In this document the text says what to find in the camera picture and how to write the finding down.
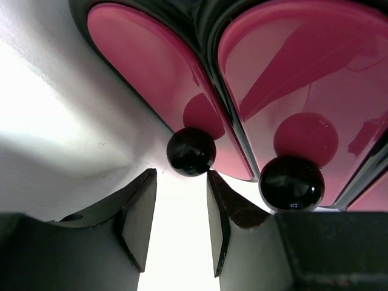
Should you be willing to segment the pink top drawer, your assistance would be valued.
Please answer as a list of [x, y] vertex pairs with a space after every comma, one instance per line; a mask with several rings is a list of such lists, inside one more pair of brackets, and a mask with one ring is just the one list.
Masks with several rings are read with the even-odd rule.
[[373, 183], [355, 202], [347, 208], [348, 212], [387, 212], [388, 181], [387, 175]]

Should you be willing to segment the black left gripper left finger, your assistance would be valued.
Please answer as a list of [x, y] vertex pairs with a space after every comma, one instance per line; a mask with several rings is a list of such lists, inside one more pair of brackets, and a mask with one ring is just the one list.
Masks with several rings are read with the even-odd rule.
[[136, 290], [145, 271], [157, 172], [60, 221], [1, 214], [2, 290]]

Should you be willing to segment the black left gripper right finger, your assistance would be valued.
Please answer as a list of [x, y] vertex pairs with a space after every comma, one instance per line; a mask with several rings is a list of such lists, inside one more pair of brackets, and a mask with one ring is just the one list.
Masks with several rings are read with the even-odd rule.
[[207, 173], [214, 276], [221, 290], [386, 290], [387, 214], [274, 215]]

